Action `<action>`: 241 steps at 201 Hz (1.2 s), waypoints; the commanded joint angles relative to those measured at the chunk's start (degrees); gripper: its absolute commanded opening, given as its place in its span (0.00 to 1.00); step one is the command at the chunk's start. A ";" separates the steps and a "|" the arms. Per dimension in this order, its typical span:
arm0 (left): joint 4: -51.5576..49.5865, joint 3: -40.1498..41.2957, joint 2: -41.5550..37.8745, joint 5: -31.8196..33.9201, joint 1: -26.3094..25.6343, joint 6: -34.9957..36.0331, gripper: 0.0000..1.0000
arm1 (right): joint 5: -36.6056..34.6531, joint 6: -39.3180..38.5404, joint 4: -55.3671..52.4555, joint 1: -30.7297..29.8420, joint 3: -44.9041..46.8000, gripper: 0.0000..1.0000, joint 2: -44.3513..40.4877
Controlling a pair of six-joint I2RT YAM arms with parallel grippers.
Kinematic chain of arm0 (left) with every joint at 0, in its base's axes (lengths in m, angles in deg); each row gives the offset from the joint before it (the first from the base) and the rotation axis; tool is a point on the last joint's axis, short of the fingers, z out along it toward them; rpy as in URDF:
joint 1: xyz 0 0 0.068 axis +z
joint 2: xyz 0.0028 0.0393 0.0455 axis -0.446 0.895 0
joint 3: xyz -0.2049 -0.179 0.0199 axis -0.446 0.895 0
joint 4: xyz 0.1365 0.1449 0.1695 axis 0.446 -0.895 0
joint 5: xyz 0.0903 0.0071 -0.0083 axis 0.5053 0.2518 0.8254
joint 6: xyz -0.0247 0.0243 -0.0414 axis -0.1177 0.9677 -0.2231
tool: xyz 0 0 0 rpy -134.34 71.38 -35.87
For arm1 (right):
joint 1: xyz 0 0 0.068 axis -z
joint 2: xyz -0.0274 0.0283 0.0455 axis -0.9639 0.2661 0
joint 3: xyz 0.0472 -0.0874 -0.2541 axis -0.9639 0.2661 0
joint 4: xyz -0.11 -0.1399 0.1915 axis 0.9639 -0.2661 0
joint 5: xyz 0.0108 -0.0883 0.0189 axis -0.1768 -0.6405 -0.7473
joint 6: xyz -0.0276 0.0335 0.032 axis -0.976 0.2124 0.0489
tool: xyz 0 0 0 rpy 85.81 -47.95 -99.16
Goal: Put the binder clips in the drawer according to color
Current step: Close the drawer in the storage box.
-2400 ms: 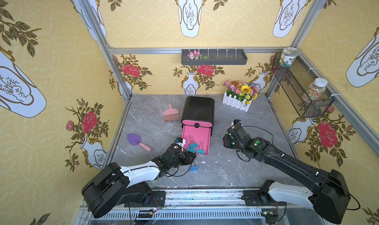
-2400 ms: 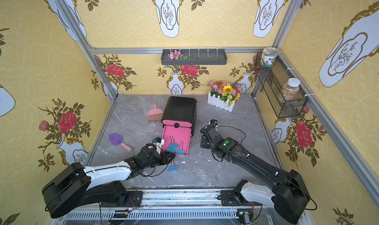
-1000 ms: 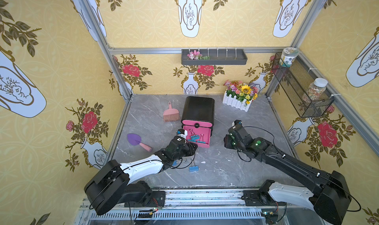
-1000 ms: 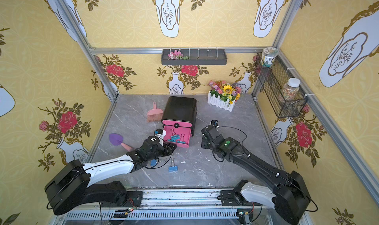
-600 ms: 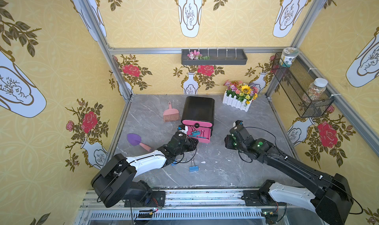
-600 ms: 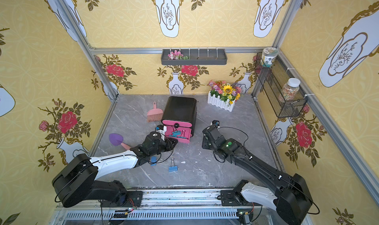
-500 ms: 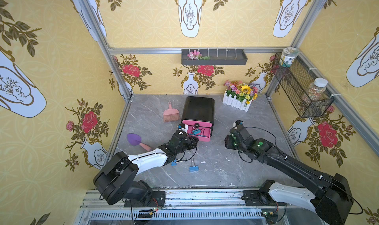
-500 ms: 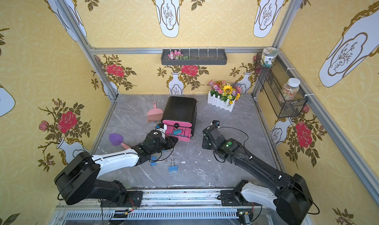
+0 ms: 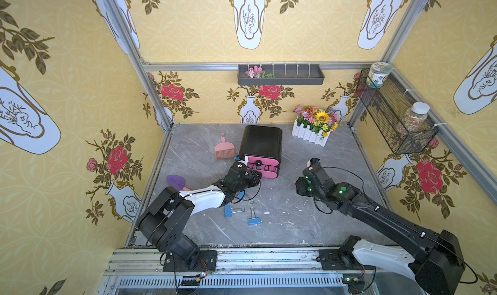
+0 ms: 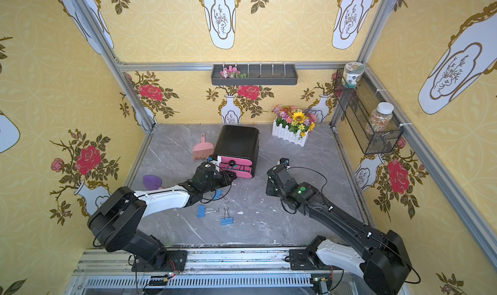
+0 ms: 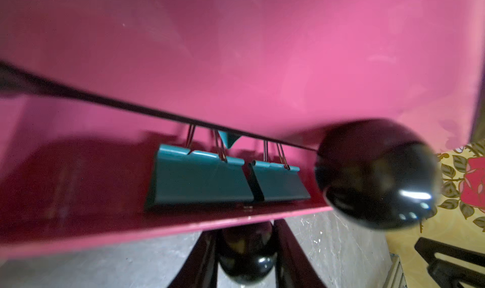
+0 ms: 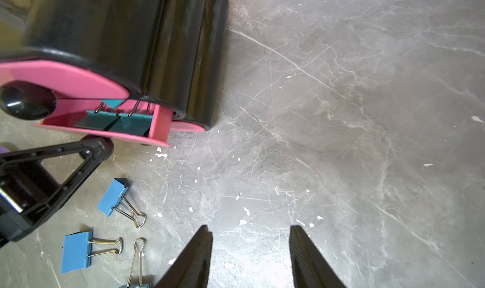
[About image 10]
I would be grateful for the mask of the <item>pink bottom drawer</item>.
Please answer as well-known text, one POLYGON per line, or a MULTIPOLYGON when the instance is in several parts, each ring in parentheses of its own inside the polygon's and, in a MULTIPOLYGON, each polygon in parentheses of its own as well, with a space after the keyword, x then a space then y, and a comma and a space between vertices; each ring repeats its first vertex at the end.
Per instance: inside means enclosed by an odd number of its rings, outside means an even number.
POLYGON ((250 172, 242 172, 234 169, 228 169, 227 172, 229 173, 234 173, 237 178, 242 178, 242 179, 252 179, 253 175, 250 172))

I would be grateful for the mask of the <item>pink top drawer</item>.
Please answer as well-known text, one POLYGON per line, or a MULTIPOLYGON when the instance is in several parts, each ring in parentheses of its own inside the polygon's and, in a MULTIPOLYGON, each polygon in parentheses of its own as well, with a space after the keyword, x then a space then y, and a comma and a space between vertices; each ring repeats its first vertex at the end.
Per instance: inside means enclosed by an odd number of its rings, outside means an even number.
POLYGON ((220 164, 229 168, 240 168, 244 166, 253 167, 254 163, 251 159, 243 159, 238 157, 229 157, 220 155, 220 164))

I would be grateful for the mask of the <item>blue binder clip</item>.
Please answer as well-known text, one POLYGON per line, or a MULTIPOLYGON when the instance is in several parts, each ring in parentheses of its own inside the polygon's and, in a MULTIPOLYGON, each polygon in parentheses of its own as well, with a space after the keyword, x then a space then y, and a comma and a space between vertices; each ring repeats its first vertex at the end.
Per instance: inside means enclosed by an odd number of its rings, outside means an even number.
POLYGON ((208 213, 218 213, 219 208, 208 208, 205 205, 198 206, 198 217, 205 217, 208 213))
POLYGON ((234 220, 232 217, 230 217, 229 208, 225 207, 224 208, 224 216, 221 219, 221 226, 228 226, 228 225, 232 225, 233 223, 234 223, 234 220))
POLYGON ((229 200, 227 199, 226 194, 222 190, 220 190, 220 189, 218 189, 215 192, 214 197, 213 197, 212 200, 213 201, 222 201, 225 204, 229 203, 229 200))

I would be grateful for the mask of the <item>black drawer cabinet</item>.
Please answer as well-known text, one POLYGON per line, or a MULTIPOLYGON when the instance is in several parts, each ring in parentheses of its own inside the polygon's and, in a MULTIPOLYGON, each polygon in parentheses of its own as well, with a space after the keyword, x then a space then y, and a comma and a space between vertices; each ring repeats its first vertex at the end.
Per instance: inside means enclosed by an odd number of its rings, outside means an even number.
POLYGON ((220 168, 220 155, 251 159, 254 163, 252 175, 255 176, 256 163, 259 151, 259 130, 245 126, 224 125, 216 143, 213 155, 213 163, 220 168))

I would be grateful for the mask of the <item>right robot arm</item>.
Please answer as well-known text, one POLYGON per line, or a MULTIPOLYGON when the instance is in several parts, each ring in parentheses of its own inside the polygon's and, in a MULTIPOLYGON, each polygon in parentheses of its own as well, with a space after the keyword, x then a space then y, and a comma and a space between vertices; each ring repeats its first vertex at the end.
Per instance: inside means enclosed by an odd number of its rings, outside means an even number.
POLYGON ((362 260, 356 275, 375 294, 397 294, 414 270, 403 239, 390 230, 383 233, 352 217, 307 182, 298 183, 279 164, 267 172, 267 194, 279 197, 294 212, 320 222, 339 235, 362 260))

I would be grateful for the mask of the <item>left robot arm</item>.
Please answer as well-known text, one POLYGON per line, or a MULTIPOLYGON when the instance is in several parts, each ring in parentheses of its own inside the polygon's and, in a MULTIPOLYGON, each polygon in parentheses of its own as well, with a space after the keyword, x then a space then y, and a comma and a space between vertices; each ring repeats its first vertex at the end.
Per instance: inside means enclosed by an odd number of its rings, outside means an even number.
POLYGON ((157 238, 138 229, 141 219, 169 209, 191 207, 204 194, 230 186, 235 179, 234 172, 203 162, 191 179, 169 188, 133 191, 123 186, 97 209, 87 225, 107 252, 124 250, 153 269, 163 270, 171 264, 167 249, 157 238))

